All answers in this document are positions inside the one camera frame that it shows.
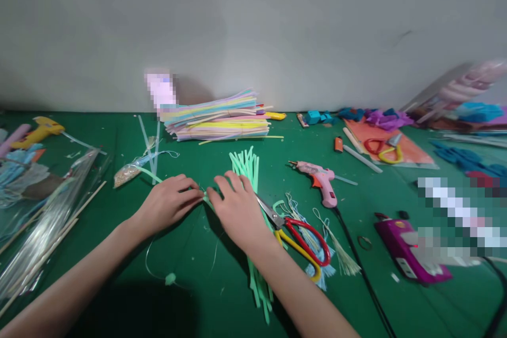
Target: scissors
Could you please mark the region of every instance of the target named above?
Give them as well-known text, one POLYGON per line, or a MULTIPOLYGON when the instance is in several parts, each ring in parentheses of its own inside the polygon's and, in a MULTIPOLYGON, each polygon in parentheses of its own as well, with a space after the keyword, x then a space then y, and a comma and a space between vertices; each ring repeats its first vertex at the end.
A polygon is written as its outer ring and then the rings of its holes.
POLYGON ((378 157, 381 161, 384 161, 385 163, 388 163, 388 164, 398 164, 403 161, 403 153, 401 152, 401 147, 400 147, 401 137, 402 137, 402 134, 398 134, 398 135, 392 136, 387 141, 385 139, 377 139, 377 138, 368 139, 364 142, 364 147, 366 148, 366 150, 368 152, 378 155, 378 157), (377 146, 377 149, 373 149, 370 146, 370 144, 373 142, 379 143, 379 145, 377 146), (385 151, 383 151, 385 144, 390 145, 391 147, 387 148, 385 151), (396 151, 396 158, 394 160, 390 160, 390 159, 386 158, 386 153, 389 153, 392 151, 396 151))
POLYGON ((280 217, 271 207, 269 207, 258 195, 257 201, 260 204, 260 207, 266 213, 271 222, 275 225, 275 237, 282 245, 282 239, 285 240, 292 248, 298 251, 303 257, 308 260, 313 267, 315 268, 315 275, 312 277, 312 281, 316 283, 321 278, 321 267, 325 267, 329 265, 331 261, 331 255, 329 253, 329 247, 327 246, 324 238, 308 223, 303 221, 299 221, 297 219, 289 218, 289 217, 280 217), (324 249, 324 261, 320 261, 317 256, 313 253, 310 247, 306 244, 303 238, 297 233, 296 229, 293 225, 302 227, 304 229, 309 230, 315 237, 319 240, 321 247, 324 249), (285 232, 281 229, 283 226, 287 227, 287 229, 294 235, 299 242, 300 246, 292 240, 285 232))

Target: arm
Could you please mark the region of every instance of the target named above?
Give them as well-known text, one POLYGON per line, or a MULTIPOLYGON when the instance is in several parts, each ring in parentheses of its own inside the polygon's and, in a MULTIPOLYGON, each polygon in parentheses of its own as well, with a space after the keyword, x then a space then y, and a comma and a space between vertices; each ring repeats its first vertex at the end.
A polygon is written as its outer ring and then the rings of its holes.
POLYGON ((358 337, 354 328, 292 260, 269 231, 245 176, 215 177, 224 199, 207 192, 224 230, 248 255, 275 292, 303 337, 358 337))
POLYGON ((130 219, 9 322, 0 338, 64 336, 123 259, 143 240, 181 219, 203 196, 184 174, 156 185, 130 219))

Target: glue gun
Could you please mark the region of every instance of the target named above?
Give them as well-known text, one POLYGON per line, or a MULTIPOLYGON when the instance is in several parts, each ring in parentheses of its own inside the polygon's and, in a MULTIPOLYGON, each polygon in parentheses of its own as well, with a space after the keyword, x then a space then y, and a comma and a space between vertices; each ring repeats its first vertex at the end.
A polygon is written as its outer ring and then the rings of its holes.
POLYGON ((32 146, 32 144, 43 141, 50 134, 59 135, 60 133, 65 131, 60 124, 52 121, 50 118, 46 118, 44 116, 37 116, 33 118, 37 124, 38 128, 30 133, 28 136, 22 138, 18 142, 12 143, 11 148, 13 149, 28 149, 32 146))
POLYGON ((322 193, 322 204, 324 207, 332 209, 336 207, 338 201, 334 190, 331 187, 331 180, 334 179, 334 172, 329 169, 324 169, 321 166, 310 164, 304 161, 289 161, 301 173, 307 173, 313 178, 312 187, 319 187, 322 193))

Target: white wall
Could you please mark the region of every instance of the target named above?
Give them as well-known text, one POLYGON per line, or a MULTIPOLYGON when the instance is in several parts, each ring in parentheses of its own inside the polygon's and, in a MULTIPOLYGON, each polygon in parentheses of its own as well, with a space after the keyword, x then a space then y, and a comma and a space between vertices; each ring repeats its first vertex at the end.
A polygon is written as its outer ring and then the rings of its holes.
MULTIPOLYGON (((24 109, 150 111, 153 66, 182 77, 187 101, 252 86, 279 110, 400 107, 459 64, 507 56, 507 0, 0 0, 0 12, 0 104, 24 109)), ((507 86, 492 91, 507 102, 507 86)))

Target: hand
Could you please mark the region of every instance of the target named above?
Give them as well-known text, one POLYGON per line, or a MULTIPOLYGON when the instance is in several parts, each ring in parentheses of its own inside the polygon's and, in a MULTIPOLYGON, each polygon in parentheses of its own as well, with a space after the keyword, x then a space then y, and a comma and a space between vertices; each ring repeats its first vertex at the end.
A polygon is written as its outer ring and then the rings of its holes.
POLYGON ((248 178, 243 175, 238 177, 233 171, 226 172, 225 176, 230 179, 234 190, 224 177, 216 176, 215 182, 224 199, 211 187, 207 189, 207 193, 227 235, 243 251, 271 239, 278 244, 275 236, 266 226, 262 210, 248 178))
POLYGON ((131 221, 146 239, 178 222, 203 197, 204 193, 193 179, 184 174, 170 177, 153 187, 131 221))

